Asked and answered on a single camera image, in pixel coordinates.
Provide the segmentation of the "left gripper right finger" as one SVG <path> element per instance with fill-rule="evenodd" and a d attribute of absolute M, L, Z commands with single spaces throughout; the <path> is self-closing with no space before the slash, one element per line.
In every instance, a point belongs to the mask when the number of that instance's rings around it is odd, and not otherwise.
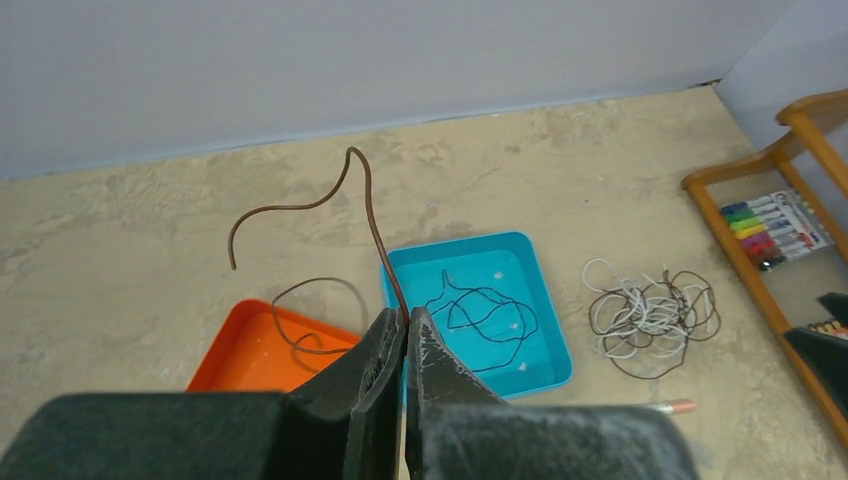
<path fill-rule="evenodd" d="M 411 311 L 405 459 L 413 479 L 696 479 L 665 414 L 640 406 L 517 406 Z"/>

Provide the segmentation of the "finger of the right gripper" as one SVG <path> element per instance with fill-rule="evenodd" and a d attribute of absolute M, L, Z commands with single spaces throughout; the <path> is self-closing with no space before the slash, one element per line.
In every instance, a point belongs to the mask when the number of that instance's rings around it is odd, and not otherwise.
<path fill-rule="evenodd" d="M 847 419 L 847 336 L 795 327 L 783 334 Z"/>

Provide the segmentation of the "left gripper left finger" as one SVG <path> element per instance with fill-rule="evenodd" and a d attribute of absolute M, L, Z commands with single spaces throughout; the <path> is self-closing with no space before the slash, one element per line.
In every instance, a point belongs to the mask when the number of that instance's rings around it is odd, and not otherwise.
<path fill-rule="evenodd" d="M 55 398 L 1 460 L 5 479 L 393 479 L 406 327 L 365 336 L 289 393 L 85 393 Z"/>

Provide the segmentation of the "orange plastic tray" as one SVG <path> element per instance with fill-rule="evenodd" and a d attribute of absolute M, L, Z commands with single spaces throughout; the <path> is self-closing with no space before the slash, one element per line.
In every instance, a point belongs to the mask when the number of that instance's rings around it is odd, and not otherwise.
<path fill-rule="evenodd" d="M 269 303 L 230 311 L 188 383 L 188 392 L 292 391 L 337 360 L 360 336 Z"/>

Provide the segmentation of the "coloured marker set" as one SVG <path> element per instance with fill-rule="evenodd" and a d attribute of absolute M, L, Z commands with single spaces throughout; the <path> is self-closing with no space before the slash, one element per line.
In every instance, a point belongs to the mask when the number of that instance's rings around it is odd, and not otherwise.
<path fill-rule="evenodd" d="M 795 189 L 728 203 L 719 213 L 761 272 L 833 245 L 815 210 Z"/>

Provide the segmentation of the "teal plastic tray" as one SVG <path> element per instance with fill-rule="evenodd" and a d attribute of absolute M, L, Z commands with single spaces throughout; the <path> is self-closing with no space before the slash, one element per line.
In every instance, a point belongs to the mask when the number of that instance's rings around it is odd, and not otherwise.
<path fill-rule="evenodd" d="M 573 361 L 533 243 L 507 231 L 397 248 L 409 307 L 426 308 L 448 348 L 503 398 L 558 388 Z"/>

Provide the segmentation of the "white orange marker pen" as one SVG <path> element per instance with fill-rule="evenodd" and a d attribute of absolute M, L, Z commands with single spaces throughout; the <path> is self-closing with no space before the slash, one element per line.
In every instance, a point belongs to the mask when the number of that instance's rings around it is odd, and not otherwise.
<path fill-rule="evenodd" d="M 694 412 L 696 403 L 692 399 L 677 399 L 645 403 L 641 407 L 666 415 L 680 415 Z"/>

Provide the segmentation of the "wooden shelf rack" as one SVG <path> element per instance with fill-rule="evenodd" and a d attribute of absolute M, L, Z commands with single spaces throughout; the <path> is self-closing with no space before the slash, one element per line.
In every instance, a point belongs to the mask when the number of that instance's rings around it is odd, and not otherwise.
<path fill-rule="evenodd" d="M 839 195 L 847 164 L 827 136 L 847 124 L 847 91 L 800 98 L 786 133 L 681 181 L 840 443 L 847 442 L 847 229 L 798 168 L 813 160 Z"/>

